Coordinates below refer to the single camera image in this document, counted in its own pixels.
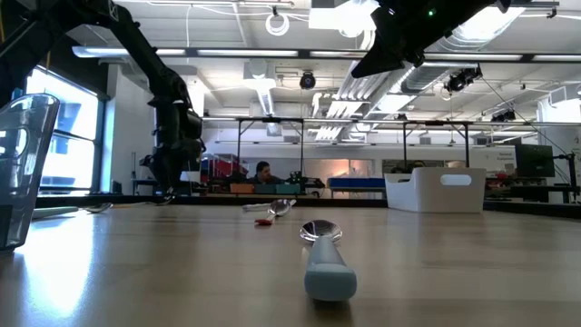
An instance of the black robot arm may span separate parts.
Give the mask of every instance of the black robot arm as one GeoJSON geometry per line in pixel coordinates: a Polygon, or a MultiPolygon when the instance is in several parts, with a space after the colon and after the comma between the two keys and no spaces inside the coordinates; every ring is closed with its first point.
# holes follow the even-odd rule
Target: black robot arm
{"type": "Polygon", "coordinates": [[[110,29],[149,80],[155,108],[155,147],[141,164],[171,193],[184,164],[204,151],[202,119],[193,112],[186,83],[156,54],[131,14],[111,0],[51,0],[28,14],[0,45],[0,105],[7,104],[16,87],[68,31],[79,25],[110,29]]]}

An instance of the person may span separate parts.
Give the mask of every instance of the person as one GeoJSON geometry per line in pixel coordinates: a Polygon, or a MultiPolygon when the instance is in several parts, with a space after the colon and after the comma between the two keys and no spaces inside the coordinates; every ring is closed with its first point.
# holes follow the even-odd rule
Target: person
{"type": "Polygon", "coordinates": [[[256,165],[256,175],[250,179],[253,184],[282,184],[284,181],[271,175],[271,166],[267,162],[259,162],[256,165]]]}

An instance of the monitor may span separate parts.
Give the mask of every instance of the monitor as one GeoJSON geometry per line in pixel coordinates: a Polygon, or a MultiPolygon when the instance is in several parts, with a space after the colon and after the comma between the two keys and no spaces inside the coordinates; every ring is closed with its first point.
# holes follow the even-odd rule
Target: monitor
{"type": "Polygon", "coordinates": [[[548,145],[515,145],[518,177],[555,177],[553,147],[548,145]]]}

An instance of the orange box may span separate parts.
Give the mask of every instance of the orange box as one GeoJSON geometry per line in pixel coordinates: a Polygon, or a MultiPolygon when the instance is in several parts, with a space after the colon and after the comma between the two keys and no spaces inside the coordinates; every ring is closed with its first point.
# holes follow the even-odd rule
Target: orange box
{"type": "Polygon", "coordinates": [[[252,193],[254,193],[254,185],[252,185],[252,184],[230,184],[230,192],[252,194],[252,193]]]}

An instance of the window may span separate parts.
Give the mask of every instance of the window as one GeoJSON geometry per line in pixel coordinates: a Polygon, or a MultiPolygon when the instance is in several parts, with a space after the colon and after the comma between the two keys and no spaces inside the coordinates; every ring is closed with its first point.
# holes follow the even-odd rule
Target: window
{"type": "Polygon", "coordinates": [[[42,190],[89,190],[98,176],[94,167],[100,158],[99,117],[96,94],[63,78],[36,68],[28,77],[27,94],[46,93],[61,102],[53,138],[44,162],[42,190]]]}

